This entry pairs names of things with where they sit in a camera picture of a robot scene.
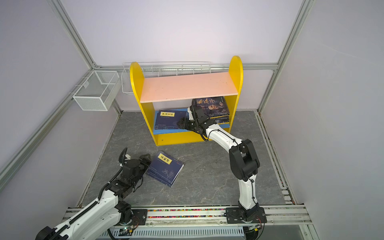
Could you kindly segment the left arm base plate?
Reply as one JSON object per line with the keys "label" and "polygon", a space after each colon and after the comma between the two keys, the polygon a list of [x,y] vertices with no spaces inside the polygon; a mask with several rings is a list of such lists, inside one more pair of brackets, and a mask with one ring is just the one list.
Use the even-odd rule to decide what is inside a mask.
{"label": "left arm base plate", "polygon": [[147,209],[127,210],[121,214],[119,224],[122,226],[143,226],[146,224]]}

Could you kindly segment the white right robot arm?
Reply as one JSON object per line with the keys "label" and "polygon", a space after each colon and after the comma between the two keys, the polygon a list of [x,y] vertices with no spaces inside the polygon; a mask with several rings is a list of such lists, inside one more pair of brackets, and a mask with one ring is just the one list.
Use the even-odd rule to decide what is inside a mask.
{"label": "white right robot arm", "polygon": [[178,126],[199,134],[205,142],[210,140],[216,142],[228,152],[232,173],[239,180],[239,208],[243,219],[254,215],[260,208],[255,184],[260,161],[252,141],[231,135],[199,106],[190,106],[188,116],[182,118]]}

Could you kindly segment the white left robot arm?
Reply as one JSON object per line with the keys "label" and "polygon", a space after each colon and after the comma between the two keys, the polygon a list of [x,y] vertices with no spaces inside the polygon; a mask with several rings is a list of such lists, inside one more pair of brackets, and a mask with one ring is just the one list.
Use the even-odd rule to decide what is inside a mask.
{"label": "white left robot arm", "polygon": [[115,225],[126,227],[131,234],[144,225],[147,213],[133,210],[124,201],[143,183],[143,177],[151,164],[149,154],[129,159],[122,152],[120,169],[99,191],[98,196],[77,214],[54,228],[45,227],[36,236],[38,240],[95,240],[104,232],[111,232]]}

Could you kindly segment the black antler cover book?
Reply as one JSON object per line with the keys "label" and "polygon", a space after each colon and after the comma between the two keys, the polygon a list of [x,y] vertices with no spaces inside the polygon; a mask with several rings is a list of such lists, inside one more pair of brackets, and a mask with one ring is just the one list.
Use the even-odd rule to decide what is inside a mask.
{"label": "black antler cover book", "polygon": [[230,116],[218,116],[211,118],[211,120],[215,121],[217,124],[229,124]]}

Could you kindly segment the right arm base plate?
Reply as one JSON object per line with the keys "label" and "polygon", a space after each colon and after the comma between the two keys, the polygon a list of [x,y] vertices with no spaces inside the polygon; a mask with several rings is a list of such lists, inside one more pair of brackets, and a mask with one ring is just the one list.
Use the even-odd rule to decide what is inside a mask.
{"label": "right arm base plate", "polygon": [[226,208],[224,217],[228,224],[264,224],[267,222],[265,210],[260,206],[255,206],[250,210],[245,210],[243,207]]}

